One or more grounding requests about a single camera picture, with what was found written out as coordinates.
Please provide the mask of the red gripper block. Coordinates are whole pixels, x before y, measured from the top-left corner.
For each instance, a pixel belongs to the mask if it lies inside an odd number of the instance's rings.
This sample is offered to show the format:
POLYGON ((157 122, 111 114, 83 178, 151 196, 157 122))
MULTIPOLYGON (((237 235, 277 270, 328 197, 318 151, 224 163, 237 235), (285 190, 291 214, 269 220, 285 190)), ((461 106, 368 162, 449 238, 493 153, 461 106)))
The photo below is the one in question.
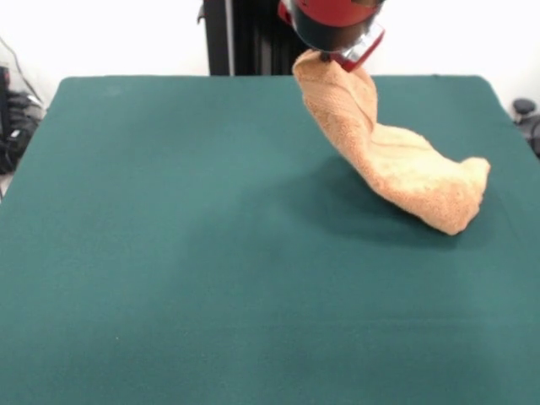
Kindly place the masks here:
MULTIPOLYGON (((366 34, 360 36, 359 41, 345 51, 336 55, 336 62, 347 72, 352 72, 361 66, 381 43, 384 34, 384 28, 380 24, 372 24, 366 34)), ((320 54, 322 62, 330 62, 332 55, 327 52, 320 54)))

